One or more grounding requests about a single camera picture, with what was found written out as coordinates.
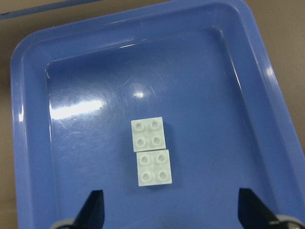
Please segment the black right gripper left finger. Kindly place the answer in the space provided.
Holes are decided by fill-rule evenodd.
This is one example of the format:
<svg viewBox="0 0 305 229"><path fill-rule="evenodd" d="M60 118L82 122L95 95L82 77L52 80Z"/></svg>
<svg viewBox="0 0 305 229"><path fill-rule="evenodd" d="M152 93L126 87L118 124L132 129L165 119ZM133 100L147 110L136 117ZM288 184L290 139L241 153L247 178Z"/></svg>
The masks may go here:
<svg viewBox="0 0 305 229"><path fill-rule="evenodd" d="M105 221L103 190L92 191L73 222L74 229L102 229Z"/></svg>

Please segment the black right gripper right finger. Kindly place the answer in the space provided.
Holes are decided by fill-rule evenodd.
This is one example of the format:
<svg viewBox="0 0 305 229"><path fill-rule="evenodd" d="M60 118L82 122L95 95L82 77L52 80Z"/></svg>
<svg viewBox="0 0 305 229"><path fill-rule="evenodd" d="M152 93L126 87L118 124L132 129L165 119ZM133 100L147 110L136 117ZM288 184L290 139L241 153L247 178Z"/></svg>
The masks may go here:
<svg viewBox="0 0 305 229"><path fill-rule="evenodd" d="M278 229L280 224L275 214L250 188L239 189L238 219L244 229Z"/></svg>

